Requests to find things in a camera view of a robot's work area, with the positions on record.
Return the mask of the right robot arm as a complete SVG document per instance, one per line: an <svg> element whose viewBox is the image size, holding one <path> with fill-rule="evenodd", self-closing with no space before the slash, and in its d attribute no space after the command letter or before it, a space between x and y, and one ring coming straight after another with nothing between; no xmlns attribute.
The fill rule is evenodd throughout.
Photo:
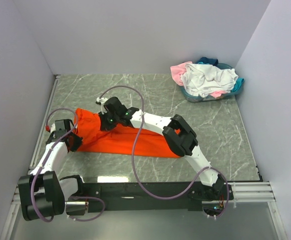
<svg viewBox="0 0 291 240"><path fill-rule="evenodd" d="M117 97L98 97L100 105L101 130L110 131L118 124L137 129L131 148L131 156L135 156L137 143L142 130L159 134L164 137L169 149L177 156L184 157L196 171L196 179L205 187L205 195L212 200L217 199L226 189L226 200L230 199L230 187L225 176L212 167L202 153L195 131L186 120L176 114L163 117L150 114L144 108L126 108Z"/></svg>

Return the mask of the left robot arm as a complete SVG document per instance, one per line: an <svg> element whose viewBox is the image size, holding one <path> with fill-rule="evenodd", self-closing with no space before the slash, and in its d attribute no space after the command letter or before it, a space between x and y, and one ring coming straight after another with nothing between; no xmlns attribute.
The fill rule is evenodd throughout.
<svg viewBox="0 0 291 240"><path fill-rule="evenodd" d="M74 201L80 201L86 194L79 175L71 175L59 180L56 174L68 152L76 151L83 142L83 139L74 132L63 136L73 126L74 123L71 119L55 121L46 141L45 152L38 165L30 174L22 176L18 180L21 212L26 221L40 218L31 198L31 187L35 176L37 179L33 188L34 202L42 217L48 221L64 212L69 197Z"/></svg>

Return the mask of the orange t shirt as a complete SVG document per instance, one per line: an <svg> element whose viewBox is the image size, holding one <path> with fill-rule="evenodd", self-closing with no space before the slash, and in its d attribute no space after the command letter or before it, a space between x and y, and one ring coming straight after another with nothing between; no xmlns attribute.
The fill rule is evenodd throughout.
<svg viewBox="0 0 291 240"><path fill-rule="evenodd" d="M78 116L75 134L82 138L79 152L130 155L138 133L137 128L118 124L111 131L101 131L101 120L97 113L77 108ZM165 138L155 132L142 129L138 137L134 154L143 157L178 158Z"/></svg>

